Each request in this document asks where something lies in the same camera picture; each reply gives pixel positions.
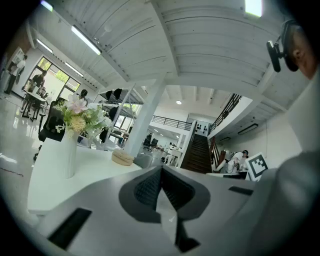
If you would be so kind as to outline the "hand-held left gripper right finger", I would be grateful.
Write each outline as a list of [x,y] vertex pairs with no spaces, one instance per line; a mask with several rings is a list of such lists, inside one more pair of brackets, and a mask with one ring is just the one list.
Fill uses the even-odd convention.
[[162,189],[176,211],[174,255],[246,255],[252,227],[241,211],[255,184],[162,168]]

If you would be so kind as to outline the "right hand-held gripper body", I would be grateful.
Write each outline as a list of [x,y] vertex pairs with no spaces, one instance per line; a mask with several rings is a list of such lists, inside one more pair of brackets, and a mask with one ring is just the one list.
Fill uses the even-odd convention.
[[262,152],[247,158],[245,164],[247,166],[246,181],[258,182],[263,172],[268,169]]

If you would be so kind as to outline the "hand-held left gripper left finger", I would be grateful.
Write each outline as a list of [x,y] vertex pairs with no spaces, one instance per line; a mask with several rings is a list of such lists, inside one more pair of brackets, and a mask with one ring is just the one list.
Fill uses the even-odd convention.
[[52,209],[37,231],[69,254],[173,254],[156,211],[160,167],[94,182]]

